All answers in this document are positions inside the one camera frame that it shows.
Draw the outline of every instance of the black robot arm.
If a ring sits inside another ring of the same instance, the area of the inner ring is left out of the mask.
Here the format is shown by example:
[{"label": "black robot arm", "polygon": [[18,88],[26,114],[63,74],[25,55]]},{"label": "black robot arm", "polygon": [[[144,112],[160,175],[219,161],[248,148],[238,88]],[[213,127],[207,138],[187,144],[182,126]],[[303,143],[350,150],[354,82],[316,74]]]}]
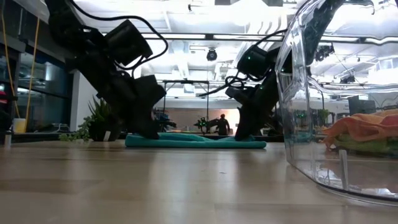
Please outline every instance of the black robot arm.
[{"label": "black robot arm", "polygon": [[73,54],[73,58],[66,59],[67,70],[77,69],[84,75],[98,92],[97,97],[110,105],[115,121],[146,138],[159,138],[151,112],[165,96],[165,90],[153,75],[134,79],[120,69],[120,64],[126,66],[138,58],[140,62],[143,58],[148,61],[152,55],[132,22],[126,19],[103,35],[84,24],[75,12],[76,8],[81,9],[73,0],[45,0],[45,3],[50,11],[49,27],[54,41]]}]

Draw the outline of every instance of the person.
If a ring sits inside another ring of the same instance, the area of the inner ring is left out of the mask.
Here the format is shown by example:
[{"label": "person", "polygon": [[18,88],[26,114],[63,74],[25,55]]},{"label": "person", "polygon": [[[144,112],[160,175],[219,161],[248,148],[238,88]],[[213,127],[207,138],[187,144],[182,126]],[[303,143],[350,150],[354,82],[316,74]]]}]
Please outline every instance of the person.
[{"label": "person", "polygon": [[228,120],[225,119],[225,114],[221,115],[221,119],[218,121],[216,129],[218,129],[218,135],[220,136],[227,136],[229,134],[230,128]]}]

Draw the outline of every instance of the plastic container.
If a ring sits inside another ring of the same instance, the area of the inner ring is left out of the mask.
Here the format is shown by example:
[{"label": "plastic container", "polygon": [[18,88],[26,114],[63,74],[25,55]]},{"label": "plastic container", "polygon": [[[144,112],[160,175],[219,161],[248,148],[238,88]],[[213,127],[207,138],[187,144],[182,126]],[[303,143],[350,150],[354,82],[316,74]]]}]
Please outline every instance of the plastic container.
[{"label": "plastic container", "polygon": [[288,161],[319,184],[397,200],[396,2],[306,3],[276,70]]}]

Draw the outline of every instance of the potted plant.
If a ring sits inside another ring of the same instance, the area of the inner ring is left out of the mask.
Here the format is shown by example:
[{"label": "potted plant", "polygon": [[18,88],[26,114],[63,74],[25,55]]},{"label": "potted plant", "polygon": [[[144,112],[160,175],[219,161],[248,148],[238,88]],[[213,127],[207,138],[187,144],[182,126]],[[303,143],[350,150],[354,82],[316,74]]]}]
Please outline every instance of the potted plant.
[{"label": "potted plant", "polygon": [[74,141],[82,139],[88,141],[104,141],[106,132],[110,135],[108,141],[115,141],[119,138],[122,127],[117,119],[111,114],[110,106],[103,100],[99,102],[93,98],[94,106],[89,103],[88,107],[91,111],[91,116],[84,118],[83,124],[79,125],[79,130],[73,134],[60,135],[61,141]]}]

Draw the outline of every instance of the ceiling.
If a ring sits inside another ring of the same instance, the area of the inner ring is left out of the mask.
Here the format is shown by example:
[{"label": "ceiling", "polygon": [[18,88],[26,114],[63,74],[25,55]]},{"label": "ceiling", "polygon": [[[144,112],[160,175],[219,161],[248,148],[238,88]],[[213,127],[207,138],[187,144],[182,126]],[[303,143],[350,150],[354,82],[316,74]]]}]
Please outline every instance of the ceiling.
[{"label": "ceiling", "polygon": [[[28,11],[47,21],[49,13],[44,0],[15,0]],[[94,16],[113,17],[126,14],[147,19],[163,34],[270,34],[287,27],[298,7],[305,0],[296,0],[294,4],[283,7],[268,6],[263,0],[228,0],[229,5],[221,5],[221,0],[75,0],[86,12]],[[376,13],[372,15],[368,7],[344,6],[335,14],[325,34],[337,36],[373,36],[381,39],[386,36],[398,37],[398,21],[395,17],[381,15],[397,14],[393,0],[374,0]],[[115,28],[121,21],[100,22],[81,15],[88,26],[103,33]],[[143,33],[149,29],[139,21],[134,25]],[[155,74],[159,80],[182,79],[209,80],[213,88],[222,85],[227,75],[234,75],[233,62],[253,42],[242,40],[170,40],[168,52],[140,69],[140,75]],[[154,55],[164,49],[159,40],[149,40]],[[268,49],[275,43],[263,44]],[[371,44],[333,44],[335,53],[322,62],[312,64],[313,77],[320,82],[340,82],[340,77],[355,73],[358,80],[365,80],[378,58],[394,55],[397,44],[376,47]],[[209,62],[206,54],[209,49],[216,49],[218,59]],[[178,93],[183,86],[175,85],[171,91]],[[195,88],[204,91],[200,86]]]}]

